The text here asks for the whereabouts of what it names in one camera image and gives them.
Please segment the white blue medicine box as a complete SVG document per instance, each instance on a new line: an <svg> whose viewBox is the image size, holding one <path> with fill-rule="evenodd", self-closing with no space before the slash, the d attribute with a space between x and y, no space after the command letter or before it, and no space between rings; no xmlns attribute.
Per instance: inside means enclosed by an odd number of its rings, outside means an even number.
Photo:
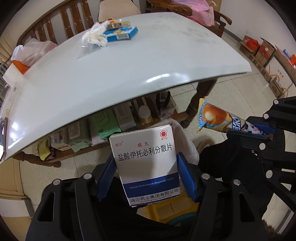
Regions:
<svg viewBox="0 0 296 241"><path fill-rule="evenodd" d="M130 206L180 195L171 125L114 134L109 141Z"/></svg>

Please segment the ice cream cone wrapper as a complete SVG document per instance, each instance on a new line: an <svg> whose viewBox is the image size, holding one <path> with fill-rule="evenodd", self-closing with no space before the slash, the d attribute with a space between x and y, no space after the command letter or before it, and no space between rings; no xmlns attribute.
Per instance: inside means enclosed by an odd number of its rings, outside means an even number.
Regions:
<svg viewBox="0 0 296 241"><path fill-rule="evenodd" d="M204 98L199 99L197 112L199 132L208 128L222 133L230 131L250 133L257 136L267 136L260 128L228 111L208 103Z"/></svg>

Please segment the white tissue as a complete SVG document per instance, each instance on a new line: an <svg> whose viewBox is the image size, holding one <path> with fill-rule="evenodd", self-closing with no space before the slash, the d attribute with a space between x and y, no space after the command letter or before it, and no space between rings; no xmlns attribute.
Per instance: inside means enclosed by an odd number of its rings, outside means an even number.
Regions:
<svg viewBox="0 0 296 241"><path fill-rule="evenodd" d="M100 47L106 47L108 40L107 36L104 34L109 26L109 21L104 21L102 23L96 22L86 31L81 38L83 44L98 45Z"/></svg>

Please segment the blue cartoon medicine box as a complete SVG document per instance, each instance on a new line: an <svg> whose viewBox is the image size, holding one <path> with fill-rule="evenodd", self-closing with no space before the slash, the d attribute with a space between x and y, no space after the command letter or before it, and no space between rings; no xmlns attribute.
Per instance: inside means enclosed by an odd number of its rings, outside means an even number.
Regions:
<svg viewBox="0 0 296 241"><path fill-rule="evenodd" d="M131 26L113 30L106 30L104 32L104 35L107 37L108 42L115 42L121 40L130 40L135 36L137 32L138 28L136 26Z"/></svg>

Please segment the playing card box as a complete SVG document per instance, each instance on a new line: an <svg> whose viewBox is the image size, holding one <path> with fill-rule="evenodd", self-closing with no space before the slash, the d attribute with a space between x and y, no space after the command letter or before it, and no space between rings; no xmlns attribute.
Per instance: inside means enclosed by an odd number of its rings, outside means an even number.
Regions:
<svg viewBox="0 0 296 241"><path fill-rule="evenodd" d="M106 27L107 30L130 27L129 21L116 21L113 18L110 18L107 21L108 21L108 25Z"/></svg>

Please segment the clear plastic wrapper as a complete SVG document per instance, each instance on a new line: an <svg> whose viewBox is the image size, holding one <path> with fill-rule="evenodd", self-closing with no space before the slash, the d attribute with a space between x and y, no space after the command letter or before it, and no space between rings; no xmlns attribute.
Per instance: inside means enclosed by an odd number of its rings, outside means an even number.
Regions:
<svg viewBox="0 0 296 241"><path fill-rule="evenodd" d="M92 44L81 44L78 47L80 49L80 52L77 57L78 60L91 54L95 50L95 47Z"/></svg>

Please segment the green wet wipes pack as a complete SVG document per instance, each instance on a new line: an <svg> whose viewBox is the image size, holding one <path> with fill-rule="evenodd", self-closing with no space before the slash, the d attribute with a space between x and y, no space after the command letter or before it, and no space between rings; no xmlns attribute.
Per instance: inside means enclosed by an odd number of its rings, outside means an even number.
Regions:
<svg viewBox="0 0 296 241"><path fill-rule="evenodd" d="M103 140L114 133L121 133L115 112L112 108L95 113L89 117L90 134L95 140Z"/></svg>

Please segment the white tissue box on shelf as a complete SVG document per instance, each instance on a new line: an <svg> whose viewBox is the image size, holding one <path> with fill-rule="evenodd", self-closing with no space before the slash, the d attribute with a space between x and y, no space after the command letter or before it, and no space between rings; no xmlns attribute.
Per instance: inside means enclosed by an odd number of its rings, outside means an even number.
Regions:
<svg viewBox="0 0 296 241"><path fill-rule="evenodd" d="M118 125L122 131L136 127L136 122L130 109L130 102L124 102L114 107Z"/></svg>

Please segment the clear plastic organizer box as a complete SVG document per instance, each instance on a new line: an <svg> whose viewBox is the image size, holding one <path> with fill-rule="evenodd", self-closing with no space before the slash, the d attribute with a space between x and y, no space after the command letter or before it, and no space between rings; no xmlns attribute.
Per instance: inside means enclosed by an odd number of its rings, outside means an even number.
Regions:
<svg viewBox="0 0 296 241"><path fill-rule="evenodd" d="M171 92L169 90L153 94L152 100L156 108L158 119L163 120L165 118L170 118L174 114L176 110L176 103L172 99Z"/></svg>

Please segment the white pill bottle yellow label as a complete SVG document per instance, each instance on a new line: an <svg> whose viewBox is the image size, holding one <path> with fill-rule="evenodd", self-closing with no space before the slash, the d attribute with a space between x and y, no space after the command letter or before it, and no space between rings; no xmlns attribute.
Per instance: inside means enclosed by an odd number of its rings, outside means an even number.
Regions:
<svg viewBox="0 0 296 241"><path fill-rule="evenodd" d="M142 105L138 110L138 116L143 124L151 123L153 121L151 111L148 106Z"/></svg>

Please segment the smartphone in red case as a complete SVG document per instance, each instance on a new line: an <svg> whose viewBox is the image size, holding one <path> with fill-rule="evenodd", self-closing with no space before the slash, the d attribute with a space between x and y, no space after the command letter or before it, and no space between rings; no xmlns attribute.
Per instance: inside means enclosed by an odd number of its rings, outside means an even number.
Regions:
<svg viewBox="0 0 296 241"><path fill-rule="evenodd" d="M6 155L6 131L8 125L8 118L5 117L1 120L1 162L4 160Z"/></svg>

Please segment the long white box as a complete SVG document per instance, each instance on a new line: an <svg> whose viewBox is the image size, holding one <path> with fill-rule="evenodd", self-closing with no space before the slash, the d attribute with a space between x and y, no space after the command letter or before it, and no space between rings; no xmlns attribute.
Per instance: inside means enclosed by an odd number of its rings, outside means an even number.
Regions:
<svg viewBox="0 0 296 241"><path fill-rule="evenodd" d="M6 82L5 91L11 91L17 93L19 89L27 82L25 76L19 71L19 69L12 63L3 75L3 79Z"/></svg>

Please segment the orange bag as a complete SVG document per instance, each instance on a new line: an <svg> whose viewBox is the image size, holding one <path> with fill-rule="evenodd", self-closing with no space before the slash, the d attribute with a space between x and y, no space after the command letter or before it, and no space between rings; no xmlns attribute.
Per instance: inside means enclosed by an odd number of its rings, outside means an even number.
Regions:
<svg viewBox="0 0 296 241"><path fill-rule="evenodd" d="M24 65L19 61L13 60L12 63L16 66L19 72L22 73L22 75L24 75L30 69L29 66Z"/></svg>

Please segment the translucent white plastic bag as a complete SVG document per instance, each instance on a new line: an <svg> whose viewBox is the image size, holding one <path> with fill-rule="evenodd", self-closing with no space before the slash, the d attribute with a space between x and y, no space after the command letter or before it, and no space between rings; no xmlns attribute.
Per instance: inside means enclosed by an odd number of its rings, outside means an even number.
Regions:
<svg viewBox="0 0 296 241"><path fill-rule="evenodd" d="M11 61L18 61L25 66L32 67L37 61L56 47L58 47L58 45L54 42L40 42L32 38L27 44L15 47L11 56Z"/></svg>

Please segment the pink plastic bag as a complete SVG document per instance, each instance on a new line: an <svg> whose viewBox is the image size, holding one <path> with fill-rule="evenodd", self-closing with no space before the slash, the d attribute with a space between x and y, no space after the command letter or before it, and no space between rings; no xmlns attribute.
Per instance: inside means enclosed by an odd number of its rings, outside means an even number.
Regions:
<svg viewBox="0 0 296 241"><path fill-rule="evenodd" d="M175 1L175 3L191 8L192 14L189 16L189 19L194 20L205 27L211 27L215 24L214 7L216 4L213 1L184 0Z"/></svg>

